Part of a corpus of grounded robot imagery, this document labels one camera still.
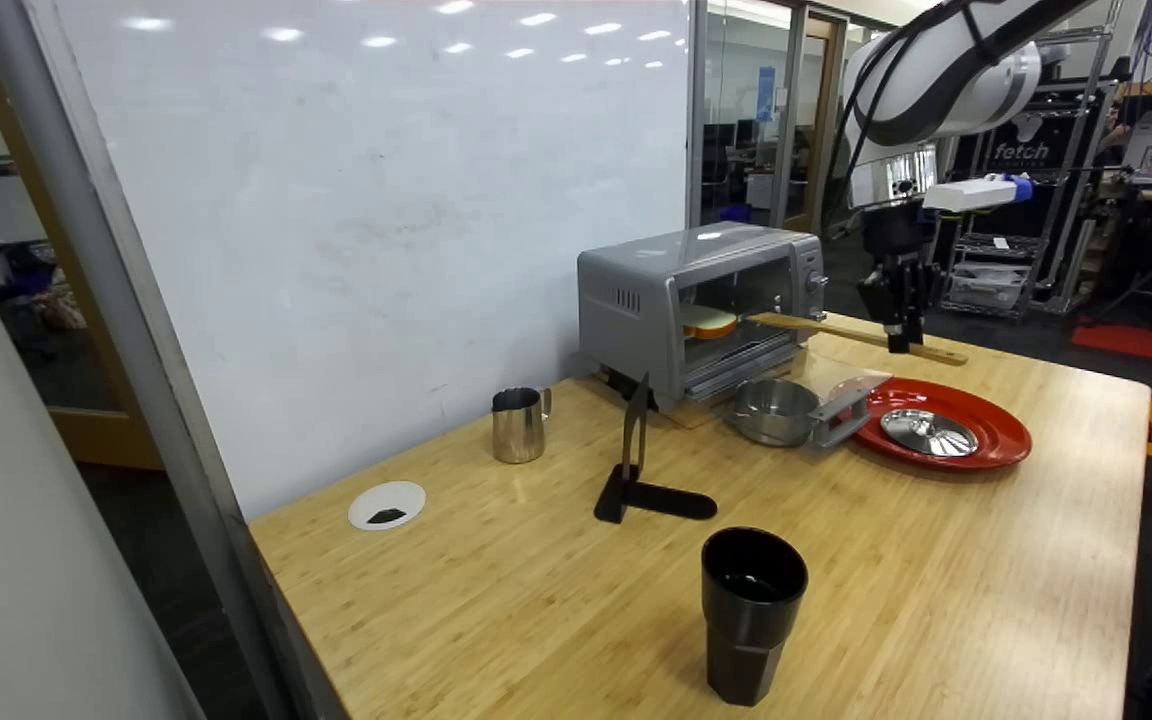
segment red bowl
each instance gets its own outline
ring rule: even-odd
[[[980,447],[972,455],[920,455],[884,433],[878,422],[891,408],[935,413],[941,422],[950,422],[965,433],[972,433]],[[949,472],[1013,468],[1032,453],[1032,436],[1013,413],[1002,413],[1002,408],[997,408],[972,394],[945,390],[945,384],[920,384],[920,379],[902,379],[902,377],[891,377],[874,390],[874,395],[866,400],[866,422],[855,436],[860,436],[860,445],[866,445],[884,455],[899,455],[899,459],[910,459],[922,468],[949,468]]]

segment floor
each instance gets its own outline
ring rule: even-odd
[[[19,308],[0,317],[46,408],[114,408],[85,332],[60,332],[38,311]]]
[[[860,295],[852,289],[866,260],[855,254],[827,254],[827,257],[833,257],[827,308],[865,317]],[[1115,360],[1115,355],[1083,355],[1067,347],[1073,322],[1059,322],[1059,317],[1027,317],[1016,323],[1016,322],[976,322],[976,317],[930,311],[928,332],[1152,384],[1152,363]],[[85,394],[86,400],[100,395],[92,379],[85,379],[96,370],[67,360],[67,355],[81,355],[70,345],[38,340],[32,347],[38,354],[35,379],[46,384],[42,395],[50,400],[57,395],[76,400],[76,394]],[[184,527],[172,484],[155,472],[86,468],[85,476],[119,553],[126,558],[141,582],[141,594],[146,595],[169,643],[177,650],[179,667],[188,673],[200,705],[209,708],[209,715],[257,720],[259,705],[257,705],[252,680],[242,676],[235,642],[227,636],[223,610]],[[1144,518],[1147,520],[1144,520],[1144,548],[1141,548],[1141,588],[1135,588],[1141,602],[1135,602],[1128,715],[1147,715],[1144,676],[1152,667],[1152,463],[1147,463]]]

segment silver toaster oven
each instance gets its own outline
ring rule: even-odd
[[[709,226],[574,260],[581,370],[621,384],[647,384],[661,413],[724,400],[795,355],[795,337],[736,323],[724,340],[685,332],[691,308],[713,311],[823,311],[819,239],[757,226]]]

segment black tumbler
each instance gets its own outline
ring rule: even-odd
[[[698,553],[709,689],[726,705],[767,696],[807,563],[771,531],[724,527]]]

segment cable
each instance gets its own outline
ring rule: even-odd
[[[866,114],[860,118],[860,138],[855,138],[855,149],[852,149],[852,159],[847,159],[847,175],[852,175],[855,166],[860,166],[860,151],[865,151],[865,141],[866,141],[866,124],[870,124],[870,118],[878,114],[878,100],[884,100],[884,91],[887,91],[899,60],[909,58],[910,41],[916,41],[916,36],[909,36],[909,41],[895,49],[891,63],[884,69],[878,87],[874,87],[870,100],[866,100]]]
[[[1152,82],[1152,0],[1141,13],[1135,28],[1135,58],[1130,58],[1130,85]]]
[[[838,151],[845,151],[845,141],[847,141],[847,119],[852,119],[852,114],[855,114],[860,91],[865,91],[870,69],[878,69],[884,58],[899,43],[899,36],[902,36],[902,28],[891,33],[891,36],[865,60],[865,69],[855,74],[855,85],[852,85],[847,104],[845,104],[845,124],[838,124],[838,131],[833,138],[833,149],[827,149],[827,182],[835,182]]]

